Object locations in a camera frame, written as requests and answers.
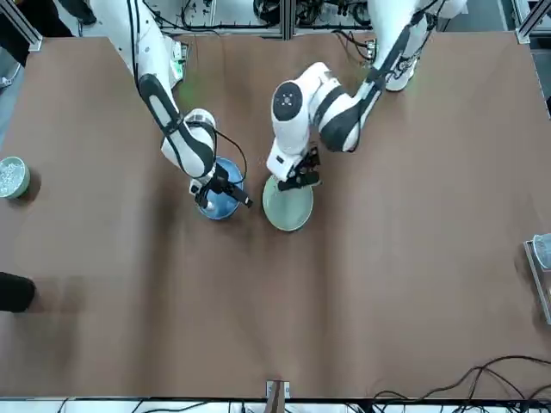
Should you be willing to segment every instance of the clear plastic cup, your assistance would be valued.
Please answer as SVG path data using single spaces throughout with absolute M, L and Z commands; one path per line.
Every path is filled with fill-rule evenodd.
M 551 234 L 534 235 L 532 241 L 537 261 L 544 269 L 551 269 Z

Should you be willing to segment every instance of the wire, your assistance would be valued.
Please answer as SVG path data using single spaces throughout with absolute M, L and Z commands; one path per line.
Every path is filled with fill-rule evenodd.
M 69 398 L 65 398 L 65 400 L 61 403 L 61 405 L 59 406 L 59 409 L 58 409 L 58 413 L 61 413 L 61 411 L 63 410 L 63 408 L 65 406 L 65 403 L 67 403 L 68 400 L 69 400 Z
M 348 403 L 344 404 L 346 407 L 348 407 L 350 410 L 352 410 L 354 413 L 360 413 L 358 410 L 354 409 L 351 405 Z
M 140 34 L 140 18 L 139 18 L 139 9 L 138 9 L 138 0 L 134 0 L 134 8 L 136 9 L 136 43 L 134 45 L 134 43 L 132 44 L 132 46 L 136 49 L 136 56 L 135 56 L 135 61 L 136 61 L 136 66 L 135 66 L 135 69 L 134 69 L 134 81 L 136 82 L 136 87 L 138 87 L 138 70 L 139 70 L 139 40 L 140 40 L 140 37 L 141 37 L 141 34 Z
M 352 17 L 360 26 L 364 26 L 367 29 L 372 29 L 373 25 L 371 24 L 371 19 L 362 19 L 360 17 L 360 9 L 362 9 L 362 11 L 365 11 L 367 9 L 367 4 L 364 6 L 362 3 L 356 3 L 352 8 Z
M 424 13 L 427 9 L 429 9 L 430 7 L 432 7 L 434 4 L 436 4 L 438 0 L 435 0 L 433 1 L 431 4 L 429 4 L 427 7 L 421 9 L 420 11 L 416 12 L 415 14 L 417 15 L 418 13 Z M 442 12 L 442 9 L 444 7 L 444 4 L 447 2 L 448 0 L 442 0 L 442 3 L 440 4 L 440 7 L 438 8 L 438 11 L 435 15 L 435 26 L 437 25 L 438 23 L 438 18 L 440 17 L 440 13 Z M 429 30 L 429 32 L 427 33 L 427 35 L 424 37 L 424 40 L 423 40 L 423 44 L 415 51 L 415 53 L 413 53 L 409 58 L 406 59 L 406 65 L 404 66 L 404 69 L 401 69 L 399 68 L 399 75 L 397 76 L 396 75 L 396 72 L 394 72 L 393 74 L 393 77 L 394 79 L 400 79 L 402 76 L 404 76 L 404 74 L 407 72 L 407 70 L 413 65 L 413 63 L 415 62 L 415 60 L 417 60 L 419 58 L 419 56 L 421 55 L 421 52 L 423 51 L 425 45 L 427 44 L 427 42 L 429 41 L 430 39 L 430 35 L 432 34 L 434 28 L 431 28 Z
M 528 400 L 533 400 L 538 394 L 540 394 L 542 391 L 551 389 L 551 385 L 543 385 L 542 387 L 538 388 L 536 391 L 534 391 L 530 396 L 528 397 Z
M 201 403 L 198 403 L 198 404 L 193 404 L 191 406 L 188 406 L 188 407 L 184 407 L 183 409 L 153 409 L 153 410 L 146 410 L 146 411 L 143 411 L 142 413 L 157 413 L 158 411 L 167 411 L 167 412 L 172 412 L 172 413 L 182 413 L 183 411 L 186 411 L 186 410 L 191 410 L 191 409 L 194 409 L 195 407 L 199 407 L 199 406 L 204 406 L 205 404 L 208 404 L 209 402 L 201 402 Z
M 132 410 L 132 413 L 136 413 L 138 411 L 139 407 L 144 403 L 144 400 L 140 400 L 138 404 L 136 404 L 136 407 Z
M 224 138 L 225 140 L 227 140 L 229 143 L 231 143 L 233 146 L 235 146 L 236 148 L 238 148 L 238 151 L 239 153 L 241 154 L 241 157 L 243 158 L 243 164 L 244 164 L 244 172 L 243 172 L 243 177 L 237 181 L 237 182 L 230 182 L 234 185 L 238 185 L 240 184 L 241 182 L 243 182 L 245 180 L 245 178 L 247 177 L 247 158 L 245 157 L 245 154 L 243 153 L 243 150 L 241 149 L 241 146 L 239 146 L 235 141 L 231 140 L 230 138 L 228 138 L 224 133 L 214 129 L 214 133 L 216 134 L 219 134 L 222 138 Z
M 350 43 L 354 43 L 355 45 L 357 45 L 359 47 L 363 47 L 365 49 L 368 48 L 368 45 L 366 45 L 365 43 L 362 43 L 361 41 L 356 40 L 354 38 L 354 35 L 351 32 L 349 34 L 346 34 L 343 30 L 336 29 L 336 30 L 333 30 L 332 33 L 339 34 L 339 35 L 343 36 L 347 41 L 349 41 Z
M 132 13 L 132 5 L 130 0 L 127 0 L 128 7 L 128 18 L 130 20 L 130 48 L 132 49 L 132 70 L 134 74 L 134 82 L 136 83 L 136 88 L 138 88 L 138 73 L 136 72 L 136 48 L 135 48 L 135 38 L 134 38 L 134 18 Z
M 420 11 L 416 11 L 415 14 L 417 13 L 424 13 L 425 11 L 427 11 L 428 9 L 430 9 L 432 6 L 434 6 L 436 3 L 438 3 L 438 0 L 433 0 L 432 2 L 430 2 L 430 4 L 426 7 L 423 7 Z
M 353 45 L 354 45 L 354 48 L 356 49 L 357 53 L 360 55 L 360 57 L 364 60 L 364 61 L 368 61 L 369 58 L 362 53 L 362 51 L 360 50 L 360 47 L 366 47 L 367 48 L 367 45 L 365 45 L 364 43 L 361 43 L 359 41 L 357 41 L 356 39 L 354 39 L 354 36 L 352 35 L 352 33 L 350 33 L 350 36 L 348 36 L 346 33 L 344 33 L 342 30 L 333 30 L 333 33 L 338 37 L 340 43 L 341 43 L 341 46 L 344 48 L 344 50 L 346 51 L 346 54 L 348 54 L 350 56 L 350 53 L 348 51 L 348 47 L 342 42 L 341 38 L 339 36 L 343 36 L 346 41 L 350 41 Z
M 382 396 L 384 394 L 390 394 L 390 395 L 397 396 L 398 398 L 397 399 L 396 398 L 395 399 L 385 399 L 385 403 L 384 403 L 385 408 L 389 404 L 392 404 L 392 403 L 395 403 L 395 402 L 401 402 L 401 403 L 407 403 L 407 404 L 417 404 L 419 402 L 424 401 L 426 398 L 432 396 L 435 393 L 442 392 L 442 391 L 448 391 L 448 390 L 451 390 L 451 389 L 454 389 L 454 388 L 458 387 L 471 375 L 471 373 L 474 373 L 474 372 L 478 371 L 477 374 L 476 374 L 476 377 L 474 379 L 473 386 L 472 386 L 472 388 L 471 388 L 471 390 L 468 394 L 467 400 L 466 400 L 466 403 L 468 403 L 468 402 L 472 401 L 472 399 L 474 397 L 474 394 L 476 392 L 476 386 L 477 386 L 478 381 L 480 379 L 480 376 L 482 375 L 483 372 L 491 373 L 491 374 L 494 374 L 496 377 L 499 377 L 500 379 L 504 379 L 503 376 L 501 376 L 501 374 L 498 374 L 498 373 L 494 372 L 493 370 L 492 370 L 492 372 L 490 372 L 490 369 L 488 369 L 488 367 L 493 365 L 493 364 L 499 363 L 501 361 L 507 361 L 507 360 L 531 361 L 531 362 L 536 363 L 536 364 L 551 366 L 551 361 L 547 361 L 547 360 L 540 359 L 540 358 L 537 358 L 537 357 L 531 357 L 531 356 L 527 356 L 527 355 L 506 355 L 506 356 L 502 356 L 502 357 L 492 359 L 492 360 L 488 361 L 486 364 L 484 364 L 482 366 L 472 367 L 465 374 L 463 374 L 459 378 L 459 380 L 457 380 L 454 384 L 446 385 L 446 386 L 442 386 L 442 387 L 437 387 L 436 389 L 428 391 L 427 393 L 425 393 L 420 398 L 407 398 L 406 396 L 404 396 L 400 393 L 397 393 L 396 391 L 383 390 L 383 391 L 379 391 L 378 393 L 376 393 L 373 397 L 373 400 L 376 400 L 377 398 L 379 398 L 380 396 Z M 519 392 L 521 395 L 523 395 L 522 392 L 519 391 L 509 380 L 506 379 L 505 383 L 507 383 L 508 385 L 513 387 L 517 392 Z M 540 387 L 528 398 L 528 400 L 533 399 L 539 392 L 547 390 L 547 389 L 551 389 L 551 385 L 545 385 L 543 387 Z M 463 406 L 460 406 L 459 411 L 464 412 L 464 411 L 466 411 L 466 409 L 467 409 L 467 406 L 463 405 Z
M 179 28 L 180 30 L 186 30 L 188 32 L 195 32 L 195 33 L 206 33 L 206 32 L 214 32 L 214 30 L 221 29 L 221 28 L 271 28 L 274 26 L 274 24 L 260 24 L 260 25 L 254 25 L 254 24 L 218 24 L 215 26 L 189 26 L 186 24 L 186 22 L 183 22 L 183 25 L 175 24 L 174 22 L 171 22 L 170 20 L 165 19 L 159 11 L 154 10 L 149 4 L 144 2 L 144 5 L 149 9 L 149 11 L 152 12 L 153 16 L 156 19 L 159 19 L 161 22 L 165 22 L 169 24 L 172 28 Z

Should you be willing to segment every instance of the blue bowl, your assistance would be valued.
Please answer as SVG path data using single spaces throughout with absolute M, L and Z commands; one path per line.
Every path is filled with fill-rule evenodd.
M 241 179 L 243 179 L 243 176 L 241 175 L 241 171 L 239 171 L 238 166 L 229 159 L 226 159 L 225 157 L 216 157 L 216 163 L 227 170 L 229 175 L 228 179 L 230 180 L 230 182 L 239 182 L 241 181 Z M 243 189 L 242 182 L 239 183 L 237 186 Z M 213 191 L 208 191 L 207 200 L 212 203 L 213 208 L 199 208 L 199 211 L 201 211 L 203 215 L 209 217 L 210 219 L 220 220 L 229 218 L 233 215 L 233 213 L 235 213 L 239 206 L 239 203 L 231 196 L 223 193 L 215 194 Z

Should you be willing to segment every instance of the green plate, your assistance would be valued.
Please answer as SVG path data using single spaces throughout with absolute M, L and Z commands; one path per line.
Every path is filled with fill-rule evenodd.
M 262 205 L 268 221 L 278 230 L 296 231 L 310 218 L 313 209 L 312 187 L 280 191 L 271 176 L 262 194 Z

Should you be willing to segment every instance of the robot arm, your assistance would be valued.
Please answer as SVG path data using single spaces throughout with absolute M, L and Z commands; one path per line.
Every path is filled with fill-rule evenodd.
M 216 163 L 216 124 L 204 109 L 193 109 L 183 116 L 170 91 L 170 56 L 167 42 L 143 0 L 91 0 L 90 6 L 107 31 L 109 40 L 134 74 L 131 26 L 137 45 L 139 94 L 152 113 L 164 138 L 161 151 L 165 157 L 192 178 L 190 193 L 200 207 L 209 208 L 208 191 L 225 193 L 250 207 L 248 195 L 229 182 L 228 172 Z
M 272 98 L 275 139 L 267 166 L 279 189 L 319 182 L 317 148 L 308 150 L 309 126 L 319 130 L 329 151 L 354 151 L 371 109 L 387 89 L 406 86 L 428 32 L 425 11 L 453 17 L 466 0 L 369 0 L 369 15 L 379 45 L 368 76 L 355 96 L 348 95 L 323 63 L 308 67 L 300 77 L 282 83 Z

